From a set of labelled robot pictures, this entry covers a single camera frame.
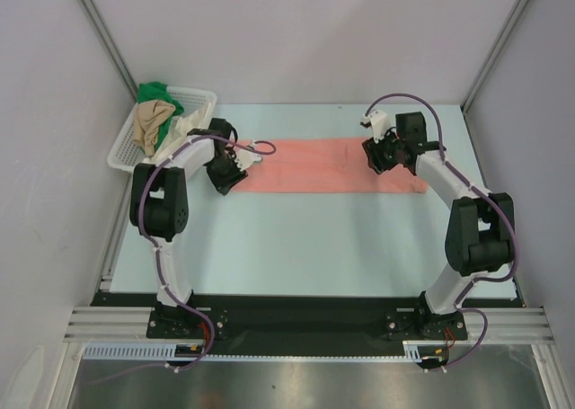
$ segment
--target clothes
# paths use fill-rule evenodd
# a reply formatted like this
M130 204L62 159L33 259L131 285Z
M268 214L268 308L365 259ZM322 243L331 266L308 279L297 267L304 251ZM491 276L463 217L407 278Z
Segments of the clothes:
M248 169L234 191L271 193L424 193L428 185L403 166L377 175L367 166L365 138L276 139L278 151Z
M139 103L134 111L134 142L144 148L146 156L153 156L158 141L158 130L172 117L175 106L164 101Z
M171 103L175 109L173 115L183 114L183 106L173 99L171 95L166 91L168 86L157 81L153 83L140 84L137 90L137 103L148 102L152 100L159 99L164 102ZM172 117L169 117L164 124L162 124L158 129L158 139L155 142L155 150L164 142L165 136L168 134L170 125L172 124Z
M207 129L210 120L206 119L206 113L208 112L210 105L210 102L204 103L200 109L194 111L188 117L173 117L172 124L168 129L168 134L165 136L162 144L157 148L154 156L151 157L148 162L152 164L162 162L167 156L172 154L181 146L181 144L183 144L183 141L185 141L190 130L195 128Z

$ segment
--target green cloth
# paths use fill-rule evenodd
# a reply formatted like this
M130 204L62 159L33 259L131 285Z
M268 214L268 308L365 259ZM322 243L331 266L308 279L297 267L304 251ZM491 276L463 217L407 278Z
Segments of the green cloth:
M164 124L160 126L160 129L158 129L158 142L156 142L154 146L156 151L162 145L162 141L164 141L165 136L168 134L168 129L172 124L172 117L183 113L183 106L171 97L171 95L166 91L167 88L168 86L166 84L154 81L153 83L140 84L140 87L137 90L138 103L159 99L160 101L171 103L176 107L176 111L174 111L168 120L166 120Z

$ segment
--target laundry basket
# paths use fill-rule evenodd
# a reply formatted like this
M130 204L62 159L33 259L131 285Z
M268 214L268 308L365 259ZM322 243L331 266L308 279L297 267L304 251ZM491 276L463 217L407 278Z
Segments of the laundry basket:
M171 87L168 86L167 92L183 106L182 117L192 114L195 110L201 108L205 102L209 102L209 108L206 111L206 119L211 118L214 107L216 106L216 94L197 88ZM134 111L136 105L128 115L114 145L108 154L108 165L112 168L121 169L129 173L134 172L134 166L142 162L146 155L144 150L134 144Z

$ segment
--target pink towel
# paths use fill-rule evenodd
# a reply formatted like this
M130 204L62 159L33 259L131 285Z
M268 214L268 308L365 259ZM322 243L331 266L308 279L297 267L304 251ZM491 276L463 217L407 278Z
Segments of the pink towel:
M365 138L276 139L278 151L248 169L234 191L268 193L425 193L428 185L402 166L377 175L367 166Z

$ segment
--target reflective metal surface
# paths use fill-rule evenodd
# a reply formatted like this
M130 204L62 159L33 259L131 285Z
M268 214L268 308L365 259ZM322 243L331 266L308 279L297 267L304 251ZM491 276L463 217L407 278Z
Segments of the reflective metal surface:
M83 361L69 409L549 407L530 346L482 347L447 374L413 364L210 361L88 384L135 365Z

